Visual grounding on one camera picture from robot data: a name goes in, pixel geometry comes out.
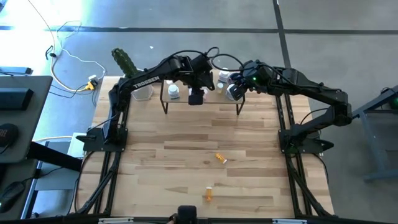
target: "desk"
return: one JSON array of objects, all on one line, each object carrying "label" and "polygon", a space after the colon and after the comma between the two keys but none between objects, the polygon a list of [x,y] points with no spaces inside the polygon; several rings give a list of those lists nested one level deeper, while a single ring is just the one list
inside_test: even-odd
[{"label": "desk", "polygon": [[[108,118],[108,91],[118,79],[104,78],[93,124]],[[183,103],[164,114],[159,96],[154,85],[151,100],[131,101],[112,216],[168,217],[179,205],[196,205],[198,217],[294,217],[275,97],[247,93],[245,110],[236,116],[231,105]],[[308,100],[291,99],[299,121],[310,111]],[[222,164],[216,152],[229,161]],[[98,185],[103,157],[94,153],[83,169],[79,208]],[[323,165],[313,155],[303,155],[303,164],[309,189],[333,213]],[[211,202],[205,200],[206,187],[213,187]],[[304,210],[300,190],[298,195]]]},{"label": "desk", "polygon": [[32,142],[51,82],[50,76],[0,77],[0,88],[29,88],[33,91],[26,110],[0,111],[0,124],[11,123],[18,127],[18,138],[1,154],[0,164],[20,162],[28,158],[80,171],[81,160]]}]

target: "cable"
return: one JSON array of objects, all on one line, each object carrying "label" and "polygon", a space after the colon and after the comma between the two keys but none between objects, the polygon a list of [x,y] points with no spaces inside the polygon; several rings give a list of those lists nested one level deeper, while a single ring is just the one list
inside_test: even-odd
[{"label": "cable", "polygon": [[91,102],[93,103],[94,106],[97,106],[97,103],[95,102],[97,98],[97,92],[96,89],[93,91],[93,95],[91,96]]},{"label": "cable", "polygon": [[91,151],[87,154],[86,158],[83,160],[83,162],[81,163],[81,168],[80,168],[80,172],[79,172],[79,176],[76,179],[75,182],[75,188],[73,189],[73,194],[74,194],[74,207],[75,207],[75,212],[77,212],[77,206],[76,206],[76,201],[77,201],[77,192],[79,190],[79,182],[80,182],[80,177],[81,177],[81,173],[83,172],[83,168],[86,164],[86,161],[90,158],[90,156],[94,153],[94,151]]},{"label": "cable", "polygon": [[[47,21],[44,19],[44,17],[41,15],[41,13],[39,12],[39,10],[36,9],[36,7],[33,5],[33,3],[32,3],[30,0],[27,0],[27,1],[28,1],[28,2],[30,3],[30,5],[34,8],[34,10],[38,13],[38,15],[42,18],[43,22],[45,23],[45,25],[46,25],[47,28],[49,29],[49,32],[50,32],[51,38],[52,38],[52,42],[53,42],[52,53],[55,54],[55,37],[54,37],[54,34],[53,34],[52,31],[51,31],[51,28],[50,28],[49,24],[48,24]],[[59,40],[58,40],[58,42],[59,42],[59,44],[60,44],[60,46],[61,46],[61,49],[64,50],[64,51],[66,51],[67,54],[68,54],[69,56],[75,57],[75,58],[77,58],[78,60],[80,60],[81,62],[93,62],[93,63],[97,63],[101,68],[104,69],[103,76],[102,76],[101,78],[104,77],[104,74],[106,73],[106,70],[105,70],[105,68],[104,68],[102,65],[100,65],[98,62],[94,62],[94,61],[83,61],[83,60],[81,60],[80,58],[78,58],[78,57],[76,57],[76,56],[74,56],[74,55],[71,55],[67,50],[65,50],[65,49],[62,47],[62,44],[61,44],[61,42],[60,42]],[[57,83],[58,83],[59,85],[61,85],[62,87],[64,87],[65,89],[67,89],[67,90],[69,90],[69,91],[77,91],[77,92],[79,92],[79,91],[85,91],[85,89],[82,89],[82,90],[79,90],[79,89],[74,90],[74,89],[71,89],[71,88],[67,87],[66,85],[64,85],[64,84],[58,79],[58,77],[55,75],[55,73],[54,73],[54,66],[55,66],[54,58],[51,57],[50,72],[51,72],[51,75],[53,76],[53,78],[55,79],[55,81],[57,81]]]},{"label": "cable", "polygon": [[33,142],[38,142],[38,141],[44,141],[44,140],[49,140],[49,139],[62,139],[62,138],[73,138],[73,136],[55,136],[55,137],[47,137],[47,138],[41,138],[41,139],[34,139],[32,140]]},{"label": "cable", "polygon": [[58,93],[53,93],[53,92],[51,92],[51,91],[49,91],[49,93],[54,94],[54,95],[56,95],[56,96],[61,96],[61,97],[64,97],[64,98],[69,98],[69,99],[71,99],[71,98],[73,98],[73,97],[75,96],[75,94],[76,94],[78,91],[80,91],[80,90],[85,90],[85,88],[84,88],[84,89],[80,89],[81,87],[84,87],[84,86],[86,86],[86,84],[79,86],[79,88],[77,88],[77,90],[75,90],[75,92],[72,94],[72,96],[63,96],[63,95],[59,95]]},{"label": "cable", "polygon": [[235,61],[237,61],[241,65],[241,67],[244,67],[243,63],[239,59],[237,59],[235,56],[232,56],[230,54],[217,54],[217,55],[213,56],[213,58],[210,60],[210,63],[211,63],[211,65],[213,67],[217,68],[218,70],[226,71],[226,72],[243,72],[243,71],[246,71],[246,70],[254,69],[254,67],[252,67],[252,68],[244,68],[244,69],[225,69],[225,68],[220,68],[219,66],[214,64],[214,59],[219,57],[219,56],[230,57],[230,58],[234,59]]},{"label": "cable", "polygon": [[305,115],[305,117],[303,118],[303,120],[301,120],[300,124],[303,124],[305,118],[307,118],[307,116],[310,116],[310,114],[317,112],[317,111],[322,111],[322,110],[327,110],[328,108],[321,108],[321,109],[317,109],[317,110],[313,110],[311,112],[309,112],[307,115]]},{"label": "cable", "polygon": [[[51,85],[52,87],[54,87],[54,88],[56,88],[56,89],[58,89],[58,90],[60,90],[60,91],[64,91],[64,92],[66,92],[66,93],[72,93],[72,92],[70,92],[70,91],[68,91],[68,90],[63,90],[63,89],[61,89],[61,88],[59,88],[59,87],[57,87],[57,86],[55,86],[55,85]],[[90,94],[92,94],[92,92],[90,92],[90,93],[75,93],[76,95],[90,95]]]},{"label": "cable", "polygon": [[328,183],[328,185],[329,185],[329,173],[328,173],[328,168],[326,167],[325,162],[323,161],[323,159],[322,159],[319,155],[317,155],[317,154],[315,154],[315,153],[313,153],[313,155],[314,155],[316,158],[318,158],[318,159],[322,162],[323,167],[325,168],[326,181],[327,181],[327,183]]},{"label": "cable", "polygon": [[206,54],[208,55],[213,49],[216,49],[216,50],[217,50],[217,53],[215,53],[214,56],[216,56],[216,55],[218,55],[218,54],[220,53],[220,49],[219,49],[218,47],[211,47],[211,48],[206,52]]},{"label": "cable", "polygon": [[68,24],[69,22],[79,22],[79,26],[78,26],[77,30],[74,30],[71,34],[69,34],[68,36],[66,36],[65,39],[67,39],[67,38],[71,37],[73,34],[79,32],[80,27],[81,27],[81,22],[80,22],[80,21],[66,21],[62,26],[60,26],[60,27],[57,29],[57,31],[55,32],[55,34],[56,34],[57,40],[58,40],[58,42],[59,42],[59,44],[60,44],[60,46],[61,46],[61,50],[63,50],[63,51],[66,52],[69,56],[71,56],[71,57],[73,57],[73,58],[76,58],[77,60],[79,60],[79,61],[81,61],[81,62],[95,63],[95,64],[97,64],[98,66],[100,66],[100,67],[103,69],[103,71],[102,71],[102,76],[98,77],[98,79],[99,79],[99,80],[102,79],[102,78],[105,76],[106,69],[105,69],[101,64],[99,64],[99,63],[96,62],[96,61],[82,60],[81,58],[72,55],[68,50],[66,50],[66,49],[64,49],[64,48],[62,47],[62,42],[60,41],[60,38],[59,38],[59,36],[58,36],[58,32],[59,32],[60,29],[62,29],[62,27],[64,27],[64,26],[65,26],[66,24]]},{"label": "cable", "polygon": [[[56,170],[60,170],[60,169],[63,169],[63,167],[58,167],[58,168],[56,168],[56,169],[53,169],[53,170],[49,171],[49,172],[46,173],[46,174],[43,174],[43,175],[38,176],[37,179],[42,178],[42,177],[44,177],[44,176],[46,176],[46,175],[49,175],[49,174],[51,174],[52,172],[54,172],[54,171],[56,171]],[[31,179],[34,179],[34,178],[36,178],[36,177],[29,177],[29,178],[26,178],[26,179],[22,180],[21,183],[24,183],[25,181],[31,180]]]},{"label": "cable", "polygon": [[[327,109],[328,109],[328,108],[321,108],[321,109],[317,109],[317,110],[313,110],[313,111],[309,112],[307,115],[305,115],[305,117],[303,118],[303,120],[301,120],[300,124],[303,124],[305,118],[307,118],[307,116],[310,116],[310,114],[312,114],[312,113],[314,113],[314,112],[317,112],[317,111],[327,110]],[[318,134],[317,136],[315,136],[315,137],[307,137],[307,139],[316,139],[316,138],[318,138],[319,136],[321,136],[322,130],[319,129],[318,132],[319,132],[319,134]]]},{"label": "cable", "polygon": [[112,120],[112,119],[115,118],[117,115],[119,115],[119,113],[115,114],[114,116],[112,116],[112,117],[109,118],[109,119],[106,119],[105,121],[101,122],[100,124],[97,124],[96,126],[94,126],[94,127],[92,127],[92,128],[89,128],[89,129],[87,130],[87,132],[89,132],[89,131],[91,131],[92,129],[95,129],[95,128],[101,126],[102,124],[104,124],[104,123],[106,123],[106,122]]}]

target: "gray floor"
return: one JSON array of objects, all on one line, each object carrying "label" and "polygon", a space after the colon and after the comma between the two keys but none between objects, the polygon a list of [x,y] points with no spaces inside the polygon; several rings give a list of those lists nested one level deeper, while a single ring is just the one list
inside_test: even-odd
[{"label": "gray floor", "polygon": [[[32,2],[54,26],[81,20],[84,26],[96,27],[277,28],[272,0]],[[285,29],[398,29],[395,0],[279,0],[279,5]],[[1,44],[0,64],[29,66],[35,74],[49,75],[44,51],[52,44],[51,36],[37,30],[45,26],[29,3],[9,1],[0,13],[0,25],[20,28],[0,31],[0,43],[7,41]],[[286,39],[292,66],[316,82],[346,91],[353,109],[377,96],[383,87],[398,85],[398,35],[289,34]],[[241,60],[284,65],[278,34],[79,32],[65,42],[71,53],[102,63],[108,75],[121,74],[110,55],[115,47],[127,51],[143,68],[178,50],[206,50],[214,45]],[[218,63],[237,66],[225,58]],[[88,76],[101,74],[101,69],[63,54],[55,73],[76,88]],[[313,100],[310,106],[313,110],[323,107]],[[91,95],[71,100],[50,95],[35,137],[82,132],[90,125],[94,110]],[[398,181],[362,180],[374,170],[374,161],[359,121],[343,128],[330,127],[322,138],[335,143],[325,153],[335,213],[344,218],[397,223]],[[44,201],[59,192],[52,194],[39,198]]]}]

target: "butcher block tabletop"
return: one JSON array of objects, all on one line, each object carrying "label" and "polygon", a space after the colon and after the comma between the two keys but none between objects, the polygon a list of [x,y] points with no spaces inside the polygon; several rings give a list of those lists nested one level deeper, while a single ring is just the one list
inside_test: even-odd
[{"label": "butcher block tabletop", "polygon": [[[93,124],[108,118],[108,91],[118,79],[104,78]],[[154,85],[151,100],[131,100],[129,136],[112,216],[169,217],[179,205],[195,205],[198,217],[294,217],[285,158],[279,150],[274,96],[248,92],[239,116],[235,105],[185,103],[169,105],[165,114],[159,97],[160,85]],[[292,96],[291,100],[295,120],[300,121],[310,112],[308,99]],[[227,163],[220,162],[216,153]],[[103,158],[103,152],[95,152],[87,160],[78,188],[78,208],[97,187]],[[322,163],[304,154],[303,165],[308,188],[333,213]],[[210,202],[206,201],[207,187],[213,188]],[[302,192],[297,193],[304,211]]]}]

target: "black cable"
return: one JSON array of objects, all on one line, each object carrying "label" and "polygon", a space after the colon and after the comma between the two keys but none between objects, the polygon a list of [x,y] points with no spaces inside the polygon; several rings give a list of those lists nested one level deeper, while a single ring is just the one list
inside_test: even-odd
[{"label": "black cable", "polygon": [[210,60],[211,65],[212,65],[213,67],[217,68],[218,70],[226,71],[226,72],[243,72],[243,71],[246,71],[246,70],[254,69],[254,67],[251,67],[251,68],[244,68],[244,69],[225,69],[225,68],[220,68],[219,66],[217,66],[217,65],[214,64],[214,59],[217,58],[217,57],[219,57],[219,56],[227,56],[227,57],[230,57],[230,58],[234,59],[235,61],[237,61],[237,62],[240,64],[241,67],[244,67],[243,63],[242,63],[239,59],[237,59],[235,56],[232,56],[232,55],[230,55],[230,54],[218,54],[218,55],[213,56],[213,57],[211,58],[211,60]]},{"label": "black cable", "polygon": [[216,55],[218,55],[218,54],[220,53],[220,49],[219,49],[218,47],[211,47],[211,48],[206,52],[206,54],[208,55],[213,49],[216,49],[216,50],[217,50],[217,53],[215,53],[214,56],[216,56]]},{"label": "black cable", "polygon": [[312,113],[314,113],[314,112],[317,112],[317,111],[327,110],[327,109],[329,109],[329,108],[321,108],[321,109],[317,109],[317,110],[313,110],[313,111],[309,112],[307,115],[305,115],[305,117],[303,118],[303,120],[301,120],[300,124],[303,124],[305,118],[307,118],[307,116],[310,116],[310,114],[312,114]]},{"label": "black cable", "polygon": [[46,60],[48,60],[49,58],[47,57],[47,55],[49,54],[49,51],[51,50],[51,49],[53,49],[54,48],[54,46],[50,46],[46,51],[45,51],[45,59]]},{"label": "black cable", "polygon": [[[328,108],[321,108],[321,109],[317,109],[317,110],[313,110],[313,111],[309,112],[307,115],[305,115],[305,117],[303,118],[303,120],[301,120],[300,124],[303,124],[305,118],[307,118],[307,116],[310,116],[310,114],[312,114],[312,113],[314,113],[314,112],[317,112],[317,111],[327,110],[327,109],[328,109]],[[307,138],[308,138],[308,139],[316,139],[316,138],[318,138],[319,136],[321,136],[322,130],[319,129],[318,132],[319,132],[319,134],[318,134],[317,136],[315,136],[315,137],[310,137],[310,138],[307,137]]]},{"label": "black cable", "polygon": [[[49,174],[51,174],[52,172],[54,172],[54,171],[56,171],[56,170],[59,170],[59,169],[63,169],[63,167],[58,167],[58,168],[56,168],[56,169],[53,169],[53,170],[49,171],[49,172],[46,173],[46,174],[40,175],[37,179],[42,178],[42,177],[44,177],[44,176],[46,176],[46,175],[49,175]],[[26,179],[22,180],[21,183],[23,183],[23,182],[25,182],[25,181],[27,181],[27,180],[34,179],[34,178],[36,178],[36,177],[29,177],[29,178],[26,178]]]},{"label": "black cable", "polygon": [[[56,88],[56,89],[58,89],[60,91],[64,91],[65,93],[74,93],[73,91],[63,90],[63,89],[61,89],[61,88],[59,88],[59,87],[57,87],[55,85],[51,85],[51,87],[54,87],[54,88]],[[76,93],[76,95],[90,95],[90,94],[91,94],[91,92],[89,92],[89,93]]]},{"label": "black cable", "polygon": [[95,129],[95,128],[97,128],[98,126],[101,126],[102,124],[104,124],[104,123],[106,123],[106,122],[112,120],[112,119],[115,118],[117,115],[119,115],[119,113],[115,114],[114,116],[112,116],[112,117],[109,118],[109,119],[104,120],[104,121],[101,122],[100,124],[97,124],[96,126],[94,126],[94,127],[92,127],[92,128],[89,128],[89,129],[87,130],[87,132],[89,132],[89,131],[91,131],[92,129]]},{"label": "black cable", "polygon": [[75,207],[75,212],[77,212],[77,206],[76,206],[76,200],[77,200],[77,192],[79,191],[79,182],[80,182],[80,177],[81,177],[81,173],[83,172],[83,168],[84,168],[84,166],[85,166],[85,164],[86,164],[86,162],[87,162],[87,160],[90,158],[90,156],[92,155],[94,153],[94,151],[91,151],[91,152],[89,152],[88,154],[87,154],[87,156],[86,156],[86,158],[83,160],[83,162],[81,163],[81,168],[80,168],[80,172],[79,172],[79,176],[77,177],[77,179],[76,179],[76,182],[75,182],[75,189],[73,189],[73,191],[74,191],[74,207]]},{"label": "black cable", "polygon": [[323,159],[322,159],[319,155],[317,155],[317,154],[315,154],[315,153],[313,153],[313,155],[314,155],[316,158],[318,158],[318,159],[322,162],[323,167],[325,168],[326,181],[327,181],[327,183],[328,183],[328,185],[329,185],[329,173],[328,173],[328,168],[326,167],[325,162],[323,161]]},{"label": "black cable", "polygon": [[94,91],[93,91],[93,95],[91,96],[91,102],[93,103],[93,105],[95,106],[95,107],[97,107],[97,104],[96,104],[96,98],[97,98],[97,92],[98,91],[96,91],[96,89],[94,89]]},{"label": "black cable", "polygon": [[86,86],[86,84],[79,86],[79,88],[76,89],[76,91],[72,94],[72,96],[63,96],[63,95],[59,95],[58,93],[53,93],[53,92],[51,92],[51,91],[49,91],[49,93],[54,94],[54,95],[56,95],[56,96],[61,96],[61,97],[64,97],[64,98],[69,98],[69,99],[71,99],[71,98],[73,98],[73,97],[76,95],[77,91],[79,91],[80,88],[81,88],[81,87],[84,87],[84,86]]}]

